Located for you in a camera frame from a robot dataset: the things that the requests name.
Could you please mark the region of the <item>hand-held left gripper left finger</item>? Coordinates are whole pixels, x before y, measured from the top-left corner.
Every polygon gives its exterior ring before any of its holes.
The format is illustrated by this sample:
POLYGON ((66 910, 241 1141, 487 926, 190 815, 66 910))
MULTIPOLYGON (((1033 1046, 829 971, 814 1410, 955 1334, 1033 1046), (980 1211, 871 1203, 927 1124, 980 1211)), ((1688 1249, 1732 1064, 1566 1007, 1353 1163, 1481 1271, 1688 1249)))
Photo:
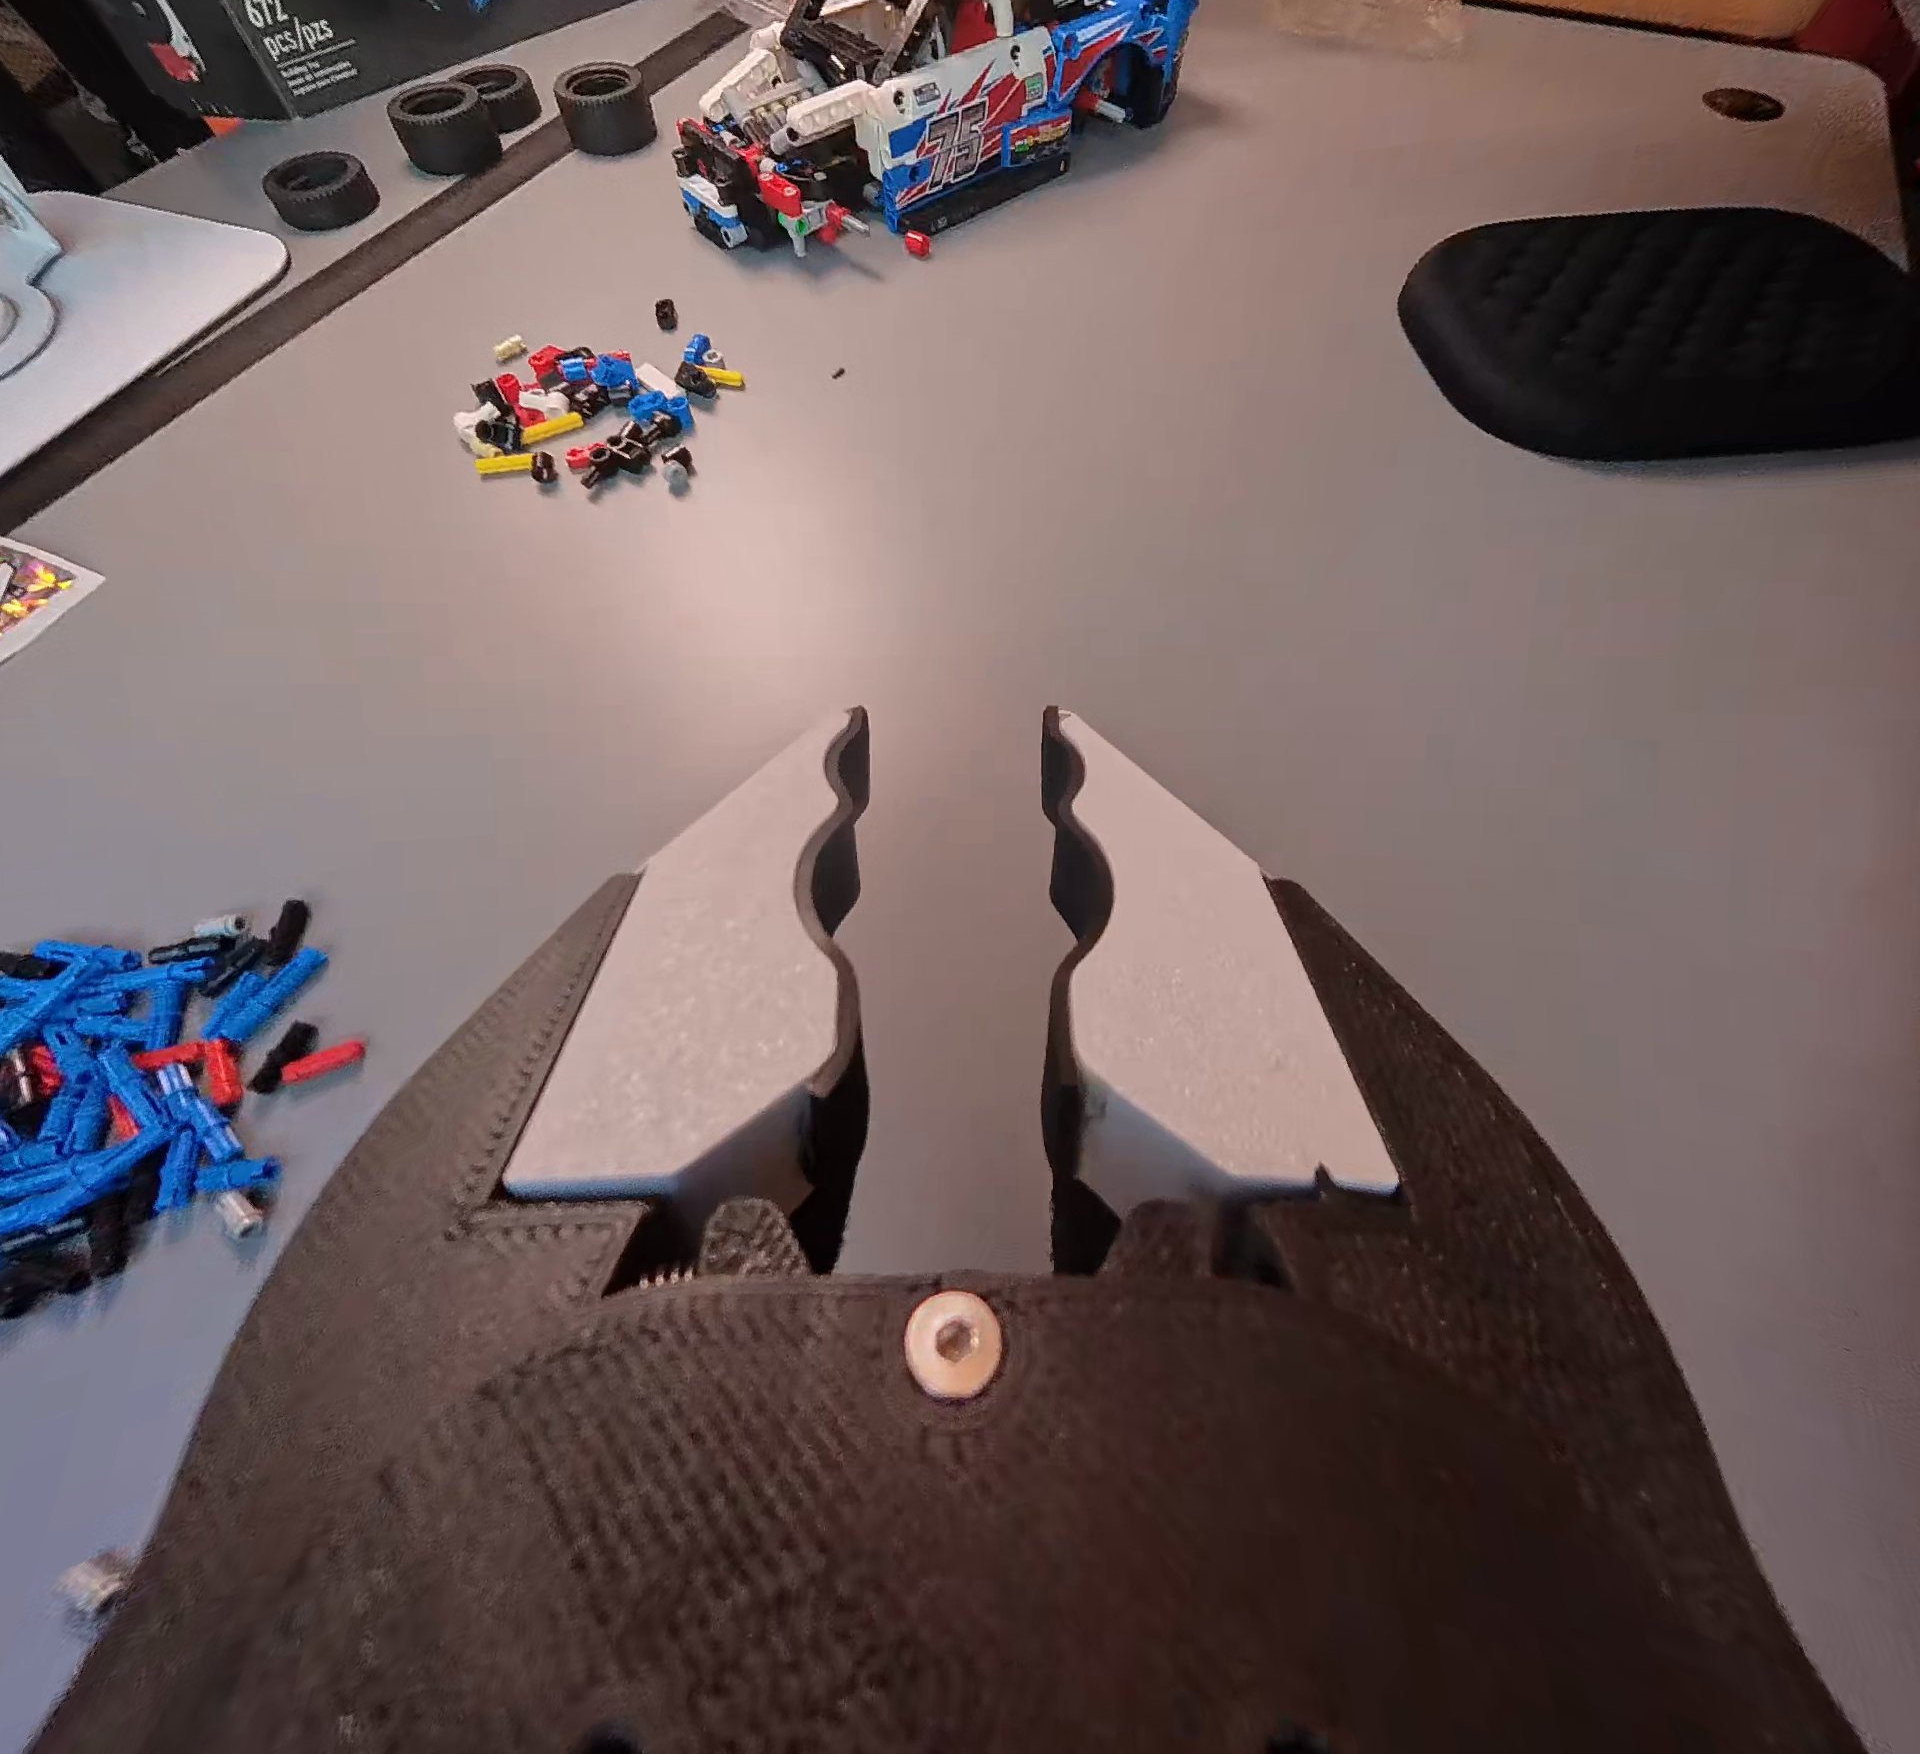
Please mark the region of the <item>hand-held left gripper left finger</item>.
POLYGON ((735 1198, 838 1247, 867 1137, 859 898, 870 720, 833 712, 654 853, 500 1190, 654 1201, 688 1243, 735 1198))

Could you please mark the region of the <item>white book stand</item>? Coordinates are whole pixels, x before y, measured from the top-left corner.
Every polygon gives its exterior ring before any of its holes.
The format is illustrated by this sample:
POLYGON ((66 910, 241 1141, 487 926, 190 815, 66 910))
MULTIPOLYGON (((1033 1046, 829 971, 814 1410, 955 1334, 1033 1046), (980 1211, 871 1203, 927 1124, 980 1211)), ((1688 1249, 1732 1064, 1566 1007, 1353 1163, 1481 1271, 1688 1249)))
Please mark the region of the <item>white book stand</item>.
POLYGON ((2 473, 184 353, 288 270, 266 232, 2 168, 2 473))

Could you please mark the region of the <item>lego race car model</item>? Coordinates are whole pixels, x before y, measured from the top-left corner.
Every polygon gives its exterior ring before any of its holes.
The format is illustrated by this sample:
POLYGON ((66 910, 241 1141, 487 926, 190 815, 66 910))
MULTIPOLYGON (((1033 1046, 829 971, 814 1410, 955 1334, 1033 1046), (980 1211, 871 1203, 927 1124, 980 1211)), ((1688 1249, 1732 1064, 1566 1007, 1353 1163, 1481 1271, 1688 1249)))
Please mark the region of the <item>lego race car model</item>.
POLYGON ((879 220, 911 252, 1060 177, 1091 120, 1164 121, 1198 0, 795 0, 677 123, 718 251, 805 256, 879 220))

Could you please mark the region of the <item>lego sticker sheet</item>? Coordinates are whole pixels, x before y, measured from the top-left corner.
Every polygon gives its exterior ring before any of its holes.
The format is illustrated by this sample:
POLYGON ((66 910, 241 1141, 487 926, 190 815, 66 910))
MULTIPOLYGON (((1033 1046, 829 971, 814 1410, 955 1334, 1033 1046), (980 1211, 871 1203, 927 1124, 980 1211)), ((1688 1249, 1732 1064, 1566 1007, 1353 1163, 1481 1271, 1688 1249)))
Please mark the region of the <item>lego sticker sheet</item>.
POLYGON ((96 571, 2 536, 2 662, 26 652, 102 587, 96 571))

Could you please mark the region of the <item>pile of mixed lego pieces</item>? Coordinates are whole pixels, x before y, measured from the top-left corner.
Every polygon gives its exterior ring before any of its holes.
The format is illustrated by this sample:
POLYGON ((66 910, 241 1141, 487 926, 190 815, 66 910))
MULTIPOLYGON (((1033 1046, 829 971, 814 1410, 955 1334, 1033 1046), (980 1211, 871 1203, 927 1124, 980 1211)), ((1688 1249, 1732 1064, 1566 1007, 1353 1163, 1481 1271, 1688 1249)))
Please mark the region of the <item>pile of mixed lego pieces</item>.
POLYGON ((668 369, 632 352, 541 347, 471 385, 450 428, 485 483, 584 494, 658 481, 688 499, 697 479, 695 425, 741 376, 704 334, 668 369))

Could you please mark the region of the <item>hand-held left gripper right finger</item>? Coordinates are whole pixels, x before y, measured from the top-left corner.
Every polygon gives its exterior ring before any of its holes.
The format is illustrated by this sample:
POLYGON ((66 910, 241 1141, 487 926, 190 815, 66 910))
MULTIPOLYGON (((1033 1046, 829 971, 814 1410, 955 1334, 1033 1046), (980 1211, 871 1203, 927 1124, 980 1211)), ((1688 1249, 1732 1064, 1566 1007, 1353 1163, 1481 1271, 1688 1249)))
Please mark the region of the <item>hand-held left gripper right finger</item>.
POLYGON ((1243 1212, 1402 1196, 1261 864, 1086 719, 1049 708, 1042 1143, 1056 1272, 1094 1272, 1145 1204, 1243 1212))

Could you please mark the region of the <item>black padded wrist rest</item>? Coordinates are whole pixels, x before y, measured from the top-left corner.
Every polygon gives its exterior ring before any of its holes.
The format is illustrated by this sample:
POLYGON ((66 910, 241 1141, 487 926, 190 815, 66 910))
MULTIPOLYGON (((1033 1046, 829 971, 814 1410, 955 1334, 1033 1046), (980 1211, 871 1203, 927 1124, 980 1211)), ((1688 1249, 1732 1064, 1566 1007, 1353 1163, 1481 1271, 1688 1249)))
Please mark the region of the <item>black padded wrist rest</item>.
POLYGON ((1398 322, 1464 419, 1542 456, 1668 464, 1919 434, 1916 279, 1803 212, 1469 229, 1410 270, 1398 322))

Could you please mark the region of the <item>pile of blue lego pins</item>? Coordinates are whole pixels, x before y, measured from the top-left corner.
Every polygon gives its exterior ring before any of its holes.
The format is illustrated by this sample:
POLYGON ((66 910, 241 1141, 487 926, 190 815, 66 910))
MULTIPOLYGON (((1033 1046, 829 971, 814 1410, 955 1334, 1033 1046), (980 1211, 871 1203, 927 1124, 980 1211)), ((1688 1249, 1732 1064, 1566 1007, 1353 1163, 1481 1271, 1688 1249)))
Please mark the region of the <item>pile of blue lego pins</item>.
POLYGON ((250 1240, 282 1161, 257 1128, 368 1059, 305 1014, 313 908, 196 922, 153 947, 45 937, 2 958, 2 1317, 117 1281, 140 1238, 212 1214, 250 1240))

